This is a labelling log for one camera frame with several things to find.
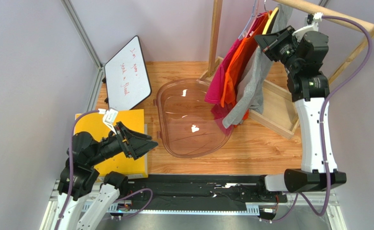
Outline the yellow plastic hanger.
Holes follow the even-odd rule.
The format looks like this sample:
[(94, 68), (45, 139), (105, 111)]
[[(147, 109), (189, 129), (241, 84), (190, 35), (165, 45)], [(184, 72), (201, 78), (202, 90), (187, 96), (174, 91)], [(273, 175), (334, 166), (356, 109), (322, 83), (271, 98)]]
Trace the yellow plastic hanger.
[(271, 11), (268, 14), (268, 20), (267, 20), (266, 25), (265, 25), (265, 27), (263, 29), (262, 35), (266, 35), (266, 34), (271, 34), (272, 33), (272, 28), (273, 28), (273, 25), (274, 25), (275, 20), (277, 18), (278, 12), (279, 12), (279, 7), (275, 7), (274, 10)]

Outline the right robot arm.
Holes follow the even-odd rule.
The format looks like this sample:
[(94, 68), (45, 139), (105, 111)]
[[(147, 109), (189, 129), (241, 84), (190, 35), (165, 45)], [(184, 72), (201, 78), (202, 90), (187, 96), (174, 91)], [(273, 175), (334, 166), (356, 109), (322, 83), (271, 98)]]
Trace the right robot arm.
[(328, 126), (329, 81), (321, 72), (329, 51), (329, 38), (308, 31), (297, 38), (293, 27), (255, 36), (266, 57), (284, 65), (287, 87), (295, 105), (302, 138), (299, 169), (266, 175), (264, 186), (270, 192), (315, 192), (343, 185), (347, 175), (338, 170), (331, 148)]

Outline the pink wire hanger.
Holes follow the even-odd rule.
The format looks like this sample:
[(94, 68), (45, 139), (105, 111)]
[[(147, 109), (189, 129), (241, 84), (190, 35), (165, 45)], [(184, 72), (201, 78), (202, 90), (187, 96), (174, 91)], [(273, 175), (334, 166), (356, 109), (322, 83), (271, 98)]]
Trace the pink wire hanger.
[(252, 34), (252, 31), (253, 31), (253, 27), (255, 25), (255, 22), (258, 18), (260, 18), (261, 16), (264, 16), (264, 15), (267, 15), (270, 13), (269, 11), (267, 11), (266, 9), (264, 9), (264, 11), (261, 11), (259, 12), (259, 7), (260, 7), (260, 2), (261, 0), (258, 1), (258, 4), (257, 4), (257, 8), (256, 8), (256, 17), (252, 19), (252, 22), (249, 24), (248, 28), (247, 28), (247, 31), (245, 32), (245, 35), (243, 38), (245, 37), (248, 37), (250, 34)]

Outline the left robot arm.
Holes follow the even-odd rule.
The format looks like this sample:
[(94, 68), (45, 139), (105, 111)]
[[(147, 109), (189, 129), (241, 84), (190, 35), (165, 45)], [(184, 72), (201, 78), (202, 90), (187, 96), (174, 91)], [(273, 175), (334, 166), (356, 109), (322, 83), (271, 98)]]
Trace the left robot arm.
[(85, 131), (74, 134), (66, 166), (60, 174), (54, 218), (46, 221), (47, 229), (94, 230), (112, 204), (145, 191), (153, 195), (148, 188), (131, 193), (128, 177), (111, 171), (104, 177), (95, 201), (84, 215), (81, 214), (100, 175), (95, 168), (97, 164), (119, 154), (138, 160), (157, 146), (151, 136), (130, 130), (122, 122), (116, 123), (108, 136), (100, 141)]

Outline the grey t shirt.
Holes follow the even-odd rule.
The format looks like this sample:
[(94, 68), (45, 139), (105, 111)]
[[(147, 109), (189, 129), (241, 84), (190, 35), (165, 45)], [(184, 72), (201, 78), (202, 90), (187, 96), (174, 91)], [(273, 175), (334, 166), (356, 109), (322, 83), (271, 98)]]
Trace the grey t shirt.
[(273, 62), (261, 51), (259, 46), (245, 67), (243, 79), (238, 84), (238, 101), (222, 120), (224, 128), (242, 123), (248, 109), (259, 114), (264, 111), (263, 82), (266, 79)]

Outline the orange t shirt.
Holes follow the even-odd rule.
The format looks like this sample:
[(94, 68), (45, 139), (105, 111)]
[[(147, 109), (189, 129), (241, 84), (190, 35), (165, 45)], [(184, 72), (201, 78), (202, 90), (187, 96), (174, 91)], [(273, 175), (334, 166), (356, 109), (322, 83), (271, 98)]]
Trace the orange t shirt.
[(225, 73), (224, 90), (220, 100), (222, 107), (236, 105), (238, 83), (249, 59), (258, 46), (254, 36), (262, 34), (270, 13), (272, 13), (272, 11), (261, 13), (255, 19), (254, 25), (249, 29), (248, 34), (240, 40), (240, 45), (234, 52)]

